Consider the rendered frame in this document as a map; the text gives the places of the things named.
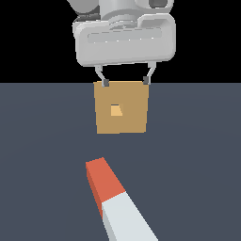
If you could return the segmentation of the tan box with square hole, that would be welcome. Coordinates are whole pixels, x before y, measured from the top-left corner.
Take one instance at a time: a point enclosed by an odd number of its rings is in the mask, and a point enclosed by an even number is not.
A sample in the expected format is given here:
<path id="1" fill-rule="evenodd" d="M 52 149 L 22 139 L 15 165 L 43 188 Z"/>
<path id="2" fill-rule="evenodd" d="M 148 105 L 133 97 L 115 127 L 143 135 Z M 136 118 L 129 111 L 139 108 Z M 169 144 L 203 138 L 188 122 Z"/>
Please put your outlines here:
<path id="1" fill-rule="evenodd" d="M 149 86 L 141 81 L 110 81 L 94 85 L 98 134 L 145 133 Z"/>

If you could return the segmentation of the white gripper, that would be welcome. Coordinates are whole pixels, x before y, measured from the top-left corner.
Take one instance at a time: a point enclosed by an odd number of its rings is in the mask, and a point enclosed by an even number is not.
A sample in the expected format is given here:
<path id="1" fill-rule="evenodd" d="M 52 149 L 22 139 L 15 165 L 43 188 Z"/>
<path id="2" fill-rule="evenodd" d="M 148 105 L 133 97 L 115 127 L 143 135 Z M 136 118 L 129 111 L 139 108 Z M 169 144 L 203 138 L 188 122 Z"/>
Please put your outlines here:
<path id="1" fill-rule="evenodd" d="M 109 87 L 104 65 L 149 62 L 143 77 L 143 84 L 149 85 L 155 62 L 170 60 L 176 51 L 176 24 L 167 13 L 144 14 L 135 28 L 111 30 L 108 21 L 80 23 L 74 37 L 77 62 L 95 66 L 103 88 Z"/>

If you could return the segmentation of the red and white peg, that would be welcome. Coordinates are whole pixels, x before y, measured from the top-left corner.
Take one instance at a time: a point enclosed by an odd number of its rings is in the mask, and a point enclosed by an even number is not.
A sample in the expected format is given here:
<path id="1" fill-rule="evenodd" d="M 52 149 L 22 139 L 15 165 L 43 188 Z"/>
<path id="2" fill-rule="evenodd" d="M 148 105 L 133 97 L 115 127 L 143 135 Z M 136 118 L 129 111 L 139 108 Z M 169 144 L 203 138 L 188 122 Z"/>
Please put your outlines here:
<path id="1" fill-rule="evenodd" d="M 87 162 L 86 170 L 109 241 L 158 241 L 103 157 Z"/>

